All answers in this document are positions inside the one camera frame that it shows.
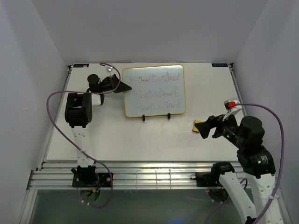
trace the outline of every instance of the purple cable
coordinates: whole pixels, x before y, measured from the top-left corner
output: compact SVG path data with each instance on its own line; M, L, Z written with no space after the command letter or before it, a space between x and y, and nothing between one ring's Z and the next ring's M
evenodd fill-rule
M115 87L113 90L106 91L106 92L95 92L95 93L93 93L93 94L107 94L107 93L114 92L115 90L117 90L118 86L119 86L120 83L121 83L121 74L120 74L120 72L119 72L113 65L110 65L110 64L107 64L107 63L100 63L100 65L101 65L101 66L105 66L105 65L107 65L107 66L110 66L110 67L112 67L113 69L115 69L115 70L117 71L118 75L119 75L119 81L118 81L118 84L116 85L116 87ZM98 206L98 205L89 203L89 205L101 209L101 208L104 208L104 207L110 202L111 197L112 197L112 195L113 195L113 177L112 177L112 174L111 174L109 168L108 168L104 163L102 163L101 161L99 161L99 160L97 160L97 159L91 157L91 156L88 155L86 152L82 151L82 149L81 149L79 146L77 146L76 143L73 142L69 137L67 137L67 136L63 133L63 131L56 125L56 123L55 123L55 121L54 121L54 119L52 118L51 113L50 113L50 109L49 109L49 100L50 100L50 98L51 98L52 96L58 94L58 93L66 93L66 92L67 92L67 93L86 93L86 92L81 92L81 91L57 91L57 92L54 92L54 93L50 94L50 95L48 96L48 98L47 98L47 103L46 103L46 105L47 105L47 113L48 113L49 119L50 119L51 123L53 124L53 126L59 131L59 133L61 133L62 136L65 137L65 139L67 139L67 140L68 140L68 141L69 141L69 142L70 142L70 143L71 143L77 150L79 150L79 151L80 151L83 155L85 155L87 158L89 158L89 159L91 159L91 160L93 160L93 161L95 161L95 162L101 164L101 165L102 165L103 167L105 167L105 169L108 171L109 176L110 176L110 179L111 179L111 194L110 194L110 197L109 197L108 200L107 200L103 205L101 205L101 206Z
M241 180L240 183L243 183L244 181L246 181L245 186L244 186L244 190L245 190L246 187L247 187L247 183L248 183L247 179L244 178L243 180ZM207 224L207 222L209 221L209 218L213 215L214 212L217 211L217 209L219 209L219 208L220 208L221 206L223 206L224 204L229 203L230 201L231 201L231 200L230 200L230 197L228 197L223 203L221 203L221 204L218 205L216 208L214 208L214 209L210 212L210 214L206 217L206 219L205 219L205 223L204 223L204 224Z
M282 175L282 167L283 167L283 164L284 164L284 155L285 155L285 133L284 133L284 128L282 126L281 120L279 119L278 115L274 111L272 111L271 109L269 109L266 106L263 106L263 105L260 105L260 104L243 104L243 103L242 104L236 104L236 105L261 107L261 108L269 111L271 114L273 114L273 116L278 121L278 124L279 124L279 127L280 127L280 132L281 132L281 154L280 154L280 163L279 163L279 171L278 171L277 181L276 181L275 187L273 189L273 192L271 194L271 196L274 197L277 190L278 190L278 188L279 188L281 175ZM253 222L253 224L256 224L263 217L263 215L266 213L267 209L270 207L270 205L272 203L272 200L273 199L271 199L271 198L268 200L266 206L262 210L261 214L258 215L258 217Z

